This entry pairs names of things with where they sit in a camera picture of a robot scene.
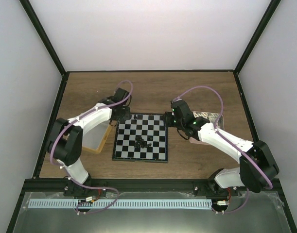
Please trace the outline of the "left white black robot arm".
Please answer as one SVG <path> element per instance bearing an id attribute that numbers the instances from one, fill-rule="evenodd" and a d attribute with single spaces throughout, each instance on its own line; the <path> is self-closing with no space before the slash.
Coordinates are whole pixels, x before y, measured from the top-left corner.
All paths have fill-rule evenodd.
<path id="1" fill-rule="evenodd" d="M 106 121 L 117 120 L 130 113 L 127 101 L 131 94 L 118 94 L 105 98 L 91 109 L 69 119 L 57 119 L 50 132 L 46 151 L 50 162 L 59 166 L 68 174 L 68 179 L 75 183 L 75 191 L 87 196 L 91 190 L 113 190 L 109 187 L 93 187 L 91 176 L 84 168 L 80 156 L 84 136 Z"/>

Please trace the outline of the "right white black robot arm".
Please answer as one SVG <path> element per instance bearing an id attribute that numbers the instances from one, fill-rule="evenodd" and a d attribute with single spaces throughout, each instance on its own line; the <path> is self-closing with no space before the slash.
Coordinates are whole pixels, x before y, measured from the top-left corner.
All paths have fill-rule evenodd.
<path id="1" fill-rule="evenodd" d="M 203 117 L 191 116 L 187 121 L 171 112 L 165 112 L 162 120 L 166 127 L 174 127 L 185 134 L 184 139 L 193 138 L 198 142 L 214 146 L 238 163 L 237 168 L 221 168 L 209 178 L 209 191 L 221 195 L 226 188 L 246 187 L 259 193 L 262 189 L 272 189 L 272 180 L 279 168 L 268 145 L 263 141 L 251 142 L 233 136 L 214 126 Z"/>

